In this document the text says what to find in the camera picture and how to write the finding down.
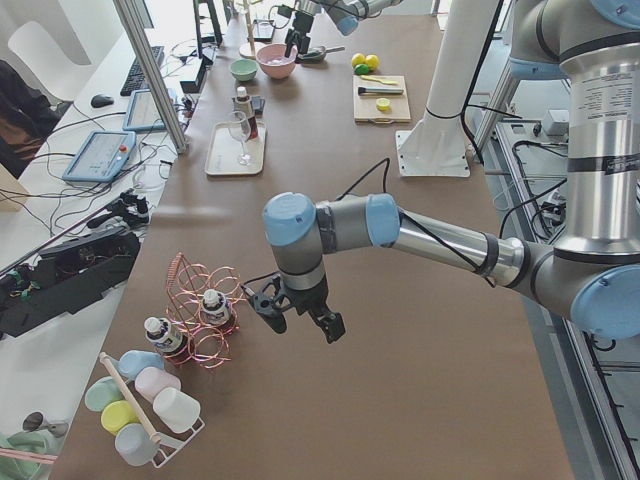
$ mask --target desk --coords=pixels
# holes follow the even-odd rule
[[[120,97],[118,93],[133,58],[129,41],[126,35],[123,35],[76,98],[75,104],[78,109],[90,117],[124,112],[128,98]],[[101,109],[91,108],[90,99],[96,93],[111,95],[115,100],[114,105]],[[123,118],[124,115],[116,115],[98,119],[96,122],[107,130],[121,130]],[[86,120],[86,117],[71,107],[57,128],[82,120]],[[64,128],[50,137],[48,145],[45,144],[40,153],[74,153],[89,132],[98,129],[99,126],[93,122]],[[160,160],[173,162],[176,157],[175,151],[168,139],[165,139],[164,132],[148,137],[144,134],[138,135],[138,142],[141,139],[150,144],[164,141],[168,147],[158,150],[158,154],[151,161],[154,166],[149,168],[146,177],[148,184],[161,184],[163,179],[158,176],[157,165]],[[146,156],[149,152],[149,149],[146,149],[142,154]],[[140,157],[136,149],[128,165],[137,162],[138,158]],[[68,156],[52,156],[49,162],[51,173],[61,176],[69,160]],[[163,167],[163,175],[167,175],[168,172],[168,167]],[[34,160],[21,176],[20,182],[31,194],[56,193],[68,187],[47,172],[45,158]],[[132,175],[128,175],[115,182],[108,195],[93,203],[90,203],[92,198],[64,199],[57,215],[82,211],[85,208],[87,210],[65,217],[60,222],[61,227],[72,225],[132,186]],[[161,189],[141,194],[147,197],[153,210],[153,206],[160,199]],[[56,199],[31,198],[27,202],[27,207],[45,222],[48,222],[56,205]],[[10,265],[49,239],[47,228],[25,210],[16,213],[0,212],[0,225],[0,268]],[[56,228],[54,233],[60,231],[61,228]],[[120,285],[105,292],[103,301],[90,305],[75,315],[61,315],[20,337],[0,341],[0,375],[3,385],[0,393],[0,432],[10,435],[21,431],[22,421],[33,411],[42,411],[52,420],[73,418],[91,372],[92,361],[104,340],[123,290],[124,286]],[[58,451],[61,443],[60,440],[51,441],[52,453]]]
[[[187,131],[189,152],[174,167],[105,340],[115,357],[149,348],[142,323],[164,310],[166,270],[177,252],[211,268],[234,266],[244,279],[269,272],[261,222],[269,198],[301,191],[333,199],[381,158],[395,158],[395,127],[353,121],[349,59],[375,52],[381,74],[405,75],[415,121],[440,41],[427,16],[383,16],[344,39],[318,18],[312,41],[344,43],[345,52],[297,66],[282,81],[259,72],[249,84],[267,99],[263,173],[207,178],[211,128],[225,118],[235,88],[226,65],[243,33],[230,25],[207,80]],[[388,188],[408,210],[497,230],[477,166],[469,179],[401,179],[393,167]],[[379,177],[358,187],[370,191],[380,191]],[[207,424],[185,450],[160,471],[129,467],[99,416],[82,407],[52,478],[573,478],[517,295],[388,250],[343,252],[325,266],[329,304],[347,328],[337,343],[327,345],[308,317],[294,314],[276,335],[241,306],[232,361],[213,374],[195,365],[178,372]],[[98,365],[92,380],[104,374]]]

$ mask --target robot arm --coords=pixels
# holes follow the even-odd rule
[[[500,240],[404,212],[386,194],[316,206],[282,194],[264,211],[280,274],[246,290],[274,330],[286,329],[283,312],[295,308],[337,340],[344,325],[326,305],[322,255],[379,246],[490,277],[599,336],[640,334],[640,2],[519,0],[514,21],[514,74],[571,80],[563,236],[553,246]]]
[[[307,53],[310,38],[307,36],[313,26],[313,17],[323,7],[337,29],[343,35],[350,35],[358,28],[358,21],[380,13],[384,8],[398,5],[402,0],[301,0],[295,12],[291,29],[287,32],[285,57],[291,54],[295,45],[299,54]]]
[[[403,211],[388,194],[314,205],[302,194],[284,193],[267,203],[263,219],[280,273],[259,292],[245,287],[245,293],[277,333],[286,330],[284,312],[295,308],[298,315],[310,314],[329,343],[338,340],[345,328],[342,316],[326,304],[323,254],[371,246],[491,278],[603,337],[640,333],[640,302],[633,300],[640,279],[637,265],[565,260],[549,245],[501,240]]]

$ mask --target white pillar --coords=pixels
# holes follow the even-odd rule
[[[473,79],[500,0],[454,0],[423,118],[411,131],[396,132],[402,176],[468,177],[466,137],[457,115]]]

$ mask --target wine glass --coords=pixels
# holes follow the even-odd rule
[[[245,142],[249,140],[251,135],[251,126],[244,112],[234,111],[227,117],[227,127],[231,138],[238,140],[242,144],[242,153],[238,155],[238,163],[240,165],[250,165],[251,155],[247,152]]]

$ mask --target knife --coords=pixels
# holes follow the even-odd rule
[[[358,95],[402,95],[403,88],[358,87]]]

